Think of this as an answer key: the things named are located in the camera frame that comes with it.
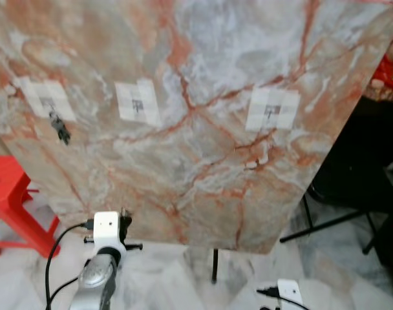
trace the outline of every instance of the metal clip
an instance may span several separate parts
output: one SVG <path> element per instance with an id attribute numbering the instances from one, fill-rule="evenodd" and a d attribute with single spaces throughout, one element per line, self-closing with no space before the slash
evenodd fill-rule
<path id="1" fill-rule="evenodd" d="M 62 140 L 65 145 L 68 145 L 70 140 L 70 132 L 67 130 L 64 122 L 54 111 L 50 112 L 48 116 L 50 117 L 50 124 L 57 131 L 59 139 Z"/>

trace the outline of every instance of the red plastic stool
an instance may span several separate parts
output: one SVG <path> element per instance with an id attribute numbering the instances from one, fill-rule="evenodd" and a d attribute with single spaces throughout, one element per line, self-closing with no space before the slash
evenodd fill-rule
<path id="1" fill-rule="evenodd" d="M 54 245 L 54 231 L 59 224 L 54 217 L 50 228 L 45 231 L 24 209 L 23 202 L 32 200 L 27 190 L 30 178 L 12 156 L 0 156 L 0 219 L 7 223 L 26 243 L 0 242 L 0 248 L 33 248 L 41 256 L 48 258 Z"/>

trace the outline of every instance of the marble floor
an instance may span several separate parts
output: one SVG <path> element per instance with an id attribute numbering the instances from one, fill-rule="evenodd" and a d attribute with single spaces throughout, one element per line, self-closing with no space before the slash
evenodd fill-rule
<path id="1" fill-rule="evenodd" d="M 52 211 L 40 194 L 25 207 L 48 225 Z M 339 215 L 310 199 L 317 222 Z M 298 208 L 284 234 L 305 226 Z M 0 239 L 16 240 L 0 224 Z M 393 283 L 375 251 L 364 256 L 370 227 L 361 218 L 285 244 L 276 243 L 268 255 L 219 251 L 218 282 L 210 281 L 212 249 L 144 242 L 143 251 L 129 252 L 118 271 L 111 310 L 253 309 L 277 301 L 257 288 L 276 285 L 279 278 L 297 280 L 304 304 L 318 310 L 393 310 Z M 50 268 L 50 290 L 75 277 L 90 257 L 92 245 L 69 233 Z M 44 309 L 46 260 L 28 249 L 5 249 L 0 256 L 0 310 Z M 52 309 L 69 308 L 77 284 L 62 290 Z"/>

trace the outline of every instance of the black cable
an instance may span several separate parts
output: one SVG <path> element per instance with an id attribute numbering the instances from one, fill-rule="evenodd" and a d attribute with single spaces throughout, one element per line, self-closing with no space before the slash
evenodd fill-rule
<path id="1" fill-rule="evenodd" d="M 289 303 L 291 303 L 293 305 L 296 305 L 297 307 L 303 308 L 304 310 L 309 310 L 305 305 L 299 304 L 298 302 L 295 302 L 294 300 L 287 299 L 287 298 L 284 298 L 284 297 L 281 297 L 281 296 L 280 297 L 276 297 L 276 298 L 284 300 L 286 302 L 289 302 Z"/>
<path id="2" fill-rule="evenodd" d="M 289 302 L 289 303 L 291 303 L 293 305 L 296 305 L 297 307 L 303 308 L 304 310 L 309 310 L 305 305 L 299 304 L 298 302 L 295 302 L 294 300 L 287 299 L 285 297 L 281 297 L 279 289 L 276 286 L 269 287 L 267 289 L 258 289 L 257 293 L 264 294 L 264 295 L 266 295 L 268 297 L 281 299 L 281 300 L 284 300 L 285 302 Z"/>
<path id="3" fill-rule="evenodd" d="M 53 295 L 50 297 L 50 300 L 48 301 L 48 304 L 46 305 L 46 310 L 51 306 L 54 297 L 56 297 L 56 295 L 62 290 L 64 289 L 66 286 L 70 285 L 71 283 L 77 281 L 78 277 L 75 277 L 69 281 L 67 281 L 66 283 L 64 283 L 63 285 L 59 286 L 53 293 Z"/>
<path id="4" fill-rule="evenodd" d="M 55 244 L 53 245 L 52 250 L 50 251 L 50 254 L 49 254 L 48 259 L 47 259 L 46 271 L 45 271 L 46 303 L 47 303 L 46 310 L 51 310 L 51 308 L 50 308 L 50 304 L 51 304 L 51 301 L 50 301 L 50 299 L 51 299 L 50 298 L 50 284 L 48 282 L 48 270 L 50 269 L 50 264 L 51 264 L 51 261 L 52 261 L 52 258 L 53 258 L 53 254 L 56 251 L 57 246 L 59 245 L 60 240 L 62 239 L 62 237 L 64 237 L 65 234 L 67 234 L 72 229 L 75 229 L 77 227 L 84 227 L 85 225 L 86 225 L 86 223 L 79 223 L 77 225 L 70 226 L 68 229 L 63 231 L 61 233 L 61 235 L 59 236 L 59 238 L 57 238 Z"/>

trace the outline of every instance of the black chair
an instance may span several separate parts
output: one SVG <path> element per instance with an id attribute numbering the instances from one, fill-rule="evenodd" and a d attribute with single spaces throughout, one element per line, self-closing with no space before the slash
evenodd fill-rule
<path id="1" fill-rule="evenodd" d="M 313 199 L 323 204 L 349 207 L 355 211 L 314 225 L 304 195 L 303 205 L 309 228 L 281 238 L 281 243 L 366 215 L 374 233 L 374 237 L 363 249 L 363 254 L 368 254 L 377 239 L 370 212 L 393 214 L 393 186 L 386 177 L 382 165 L 370 155 L 370 150 L 365 150 L 358 143 L 353 144 L 340 137 L 307 192 Z"/>

